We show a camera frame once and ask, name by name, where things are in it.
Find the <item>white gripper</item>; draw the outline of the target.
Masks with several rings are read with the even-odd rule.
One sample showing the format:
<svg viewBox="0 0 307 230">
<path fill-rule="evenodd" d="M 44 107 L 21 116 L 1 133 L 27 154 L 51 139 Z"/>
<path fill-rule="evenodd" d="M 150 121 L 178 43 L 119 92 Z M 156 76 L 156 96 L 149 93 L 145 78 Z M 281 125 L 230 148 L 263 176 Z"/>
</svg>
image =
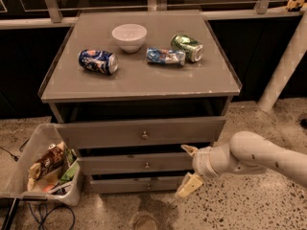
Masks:
<svg viewBox="0 0 307 230">
<path fill-rule="evenodd" d="M 190 145 L 181 145 L 191 157 L 192 167 L 195 173 L 188 173 L 184 176 L 181 185 L 177 188 L 176 197 L 186 198 L 203 185 L 203 178 L 218 177 L 218 169 L 223 165 L 218 160 L 223 159 L 222 150 L 219 148 L 206 147 L 198 149 Z"/>
</svg>

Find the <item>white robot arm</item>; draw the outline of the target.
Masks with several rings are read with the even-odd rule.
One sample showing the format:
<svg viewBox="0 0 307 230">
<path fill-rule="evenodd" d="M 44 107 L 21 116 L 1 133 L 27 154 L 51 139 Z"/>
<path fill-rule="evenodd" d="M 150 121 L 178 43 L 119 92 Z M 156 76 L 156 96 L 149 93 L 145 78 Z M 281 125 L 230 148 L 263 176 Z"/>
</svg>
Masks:
<svg viewBox="0 0 307 230">
<path fill-rule="evenodd" d="M 281 148 L 254 132 L 237 132 L 227 143 L 217 147 L 181 147 L 192 157 L 194 172 L 184 176 L 177 188 L 178 198 L 188 197 L 204 184 L 205 179 L 223 173 L 258 174 L 267 169 L 307 187 L 307 155 Z"/>
</svg>

